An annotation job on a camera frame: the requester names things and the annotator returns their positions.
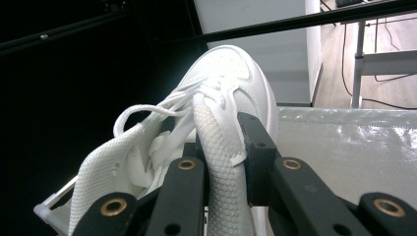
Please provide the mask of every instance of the gray metal leg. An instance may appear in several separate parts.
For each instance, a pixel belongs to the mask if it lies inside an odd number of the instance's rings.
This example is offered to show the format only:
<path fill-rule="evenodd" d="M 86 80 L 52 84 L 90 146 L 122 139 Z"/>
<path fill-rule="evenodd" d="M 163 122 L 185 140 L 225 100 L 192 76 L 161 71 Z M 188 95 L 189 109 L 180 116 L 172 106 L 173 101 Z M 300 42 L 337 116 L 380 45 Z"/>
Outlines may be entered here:
<path fill-rule="evenodd" d="M 351 101 L 351 108 L 360 108 L 360 94 L 361 94 L 361 79 L 362 68 L 364 60 L 364 34 L 365 34 L 365 21 L 359 22 L 358 29 L 358 44 L 355 54 L 355 71 L 353 76 L 353 94 Z"/>

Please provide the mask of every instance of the black background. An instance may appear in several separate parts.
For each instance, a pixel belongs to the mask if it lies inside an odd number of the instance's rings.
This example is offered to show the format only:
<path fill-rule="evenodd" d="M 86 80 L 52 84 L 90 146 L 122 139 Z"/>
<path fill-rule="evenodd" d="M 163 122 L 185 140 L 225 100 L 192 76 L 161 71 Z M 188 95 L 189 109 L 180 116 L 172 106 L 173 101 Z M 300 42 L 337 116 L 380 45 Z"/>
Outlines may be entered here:
<path fill-rule="evenodd" d="M 102 14 L 98 0 L 9 1 L 0 7 L 0 43 Z M 176 60 L 182 68 L 162 78 L 152 56 L 137 19 L 129 17 L 0 57 L 1 235 L 56 235 L 34 206 L 112 138 L 125 108 L 160 102 L 197 57 Z"/>

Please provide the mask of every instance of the shoe upper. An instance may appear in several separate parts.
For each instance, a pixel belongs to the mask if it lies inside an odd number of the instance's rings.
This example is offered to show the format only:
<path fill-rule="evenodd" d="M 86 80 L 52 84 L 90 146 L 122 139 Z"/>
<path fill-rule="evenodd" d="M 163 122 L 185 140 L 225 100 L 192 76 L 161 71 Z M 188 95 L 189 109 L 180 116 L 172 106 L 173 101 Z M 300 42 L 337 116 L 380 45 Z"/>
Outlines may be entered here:
<path fill-rule="evenodd" d="M 116 121 L 115 138 L 83 162 L 72 198 L 70 235 L 98 198 L 112 192 L 140 198 L 162 185 L 169 163 L 181 157 L 184 143 L 195 140 L 196 131 L 214 186 L 208 234 L 254 235 L 246 200 L 246 152 L 236 116 L 238 111 L 257 116 L 276 141 L 275 106 L 267 79 L 244 50 L 225 45 L 205 53 L 157 106 L 125 110 Z M 140 110 L 152 113 L 124 132 L 129 115 Z M 176 118 L 175 127 L 161 132 L 169 116 Z"/>

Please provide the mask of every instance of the sneaker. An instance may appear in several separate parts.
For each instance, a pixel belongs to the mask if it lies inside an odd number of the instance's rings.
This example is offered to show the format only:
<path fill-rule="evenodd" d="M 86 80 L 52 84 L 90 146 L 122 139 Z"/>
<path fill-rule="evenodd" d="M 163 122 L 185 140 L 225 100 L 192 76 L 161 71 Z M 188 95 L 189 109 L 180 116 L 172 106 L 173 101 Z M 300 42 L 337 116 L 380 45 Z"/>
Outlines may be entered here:
<path fill-rule="evenodd" d="M 150 116 L 124 131 L 128 117 L 144 110 Z M 185 143 L 195 141 L 196 132 L 210 177 L 208 235 L 266 235 L 264 209 L 252 214 L 247 204 L 238 111 L 257 116 L 276 141 L 276 103 L 268 81 L 244 50 L 231 45 L 205 53 L 157 106 L 126 109 L 114 125 L 115 138 L 94 150 L 80 168 L 69 235 L 98 198 L 124 192 L 139 199 L 160 187 L 170 162 L 181 157 Z M 175 123 L 166 130 L 168 117 Z"/>

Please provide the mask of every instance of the floor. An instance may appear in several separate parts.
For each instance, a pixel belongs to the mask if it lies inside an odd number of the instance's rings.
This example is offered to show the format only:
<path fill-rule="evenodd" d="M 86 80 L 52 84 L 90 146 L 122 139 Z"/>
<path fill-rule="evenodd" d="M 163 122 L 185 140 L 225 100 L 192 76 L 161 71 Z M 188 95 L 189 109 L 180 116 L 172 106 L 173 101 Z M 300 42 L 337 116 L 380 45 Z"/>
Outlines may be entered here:
<path fill-rule="evenodd" d="M 326 2 L 331 8 L 335 8 L 334 1 Z M 417 19 L 414 18 L 417 18 L 417 14 L 379 19 L 377 52 L 417 49 Z M 390 23 L 405 19 L 413 20 Z M 375 22 L 376 20 L 368 21 L 367 23 L 374 24 Z M 342 78 L 342 49 L 345 26 L 346 42 L 343 74 L 346 86 L 352 92 L 358 24 L 322 26 L 323 71 L 314 104 L 315 107 L 348 108 L 350 105 L 350 95 L 346 91 Z M 390 43 L 388 31 L 391 34 L 393 45 Z M 375 52 L 375 34 L 375 25 L 365 28 L 365 53 Z M 398 76 L 377 76 L 377 79 L 382 81 L 396 77 Z M 376 82 L 374 76 L 366 76 L 362 77 L 361 95 L 364 99 L 374 99 L 406 108 L 417 108 L 416 88 L 417 75 L 386 82 Z M 362 102 L 362 108 L 398 109 L 368 100 Z"/>

